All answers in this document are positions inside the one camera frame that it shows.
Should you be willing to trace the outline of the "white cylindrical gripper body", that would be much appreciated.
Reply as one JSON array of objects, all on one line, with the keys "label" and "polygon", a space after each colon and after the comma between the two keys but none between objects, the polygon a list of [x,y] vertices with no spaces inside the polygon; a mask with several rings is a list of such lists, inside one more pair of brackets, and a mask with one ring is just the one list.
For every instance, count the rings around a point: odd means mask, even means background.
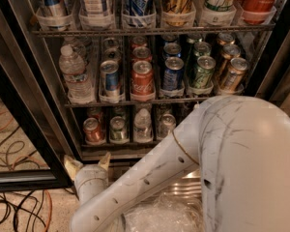
[{"label": "white cylindrical gripper body", "polygon": [[85,165],[76,174],[74,185],[83,205],[107,188],[108,172],[99,165]]}]

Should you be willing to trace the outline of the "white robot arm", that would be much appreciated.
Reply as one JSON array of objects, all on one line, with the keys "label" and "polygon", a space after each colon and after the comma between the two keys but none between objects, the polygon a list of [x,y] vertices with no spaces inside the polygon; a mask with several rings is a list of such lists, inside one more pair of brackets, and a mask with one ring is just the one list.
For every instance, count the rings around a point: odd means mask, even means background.
[{"label": "white robot arm", "polygon": [[71,232],[103,232],[172,182],[201,173],[206,232],[290,232],[290,118],[253,97],[215,96],[75,212]]}]

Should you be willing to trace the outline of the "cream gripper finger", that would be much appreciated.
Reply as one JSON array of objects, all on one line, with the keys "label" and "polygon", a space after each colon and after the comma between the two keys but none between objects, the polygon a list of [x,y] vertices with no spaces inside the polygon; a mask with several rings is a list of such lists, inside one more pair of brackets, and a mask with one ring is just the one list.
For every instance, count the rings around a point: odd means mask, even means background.
[{"label": "cream gripper finger", "polygon": [[83,164],[80,161],[72,158],[71,156],[64,155],[64,166],[65,166],[70,178],[74,181],[76,174],[83,167]]},{"label": "cream gripper finger", "polygon": [[111,154],[107,152],[98,162],[98,166],[103,168],[104,170],[108,170],[110,164]]}]

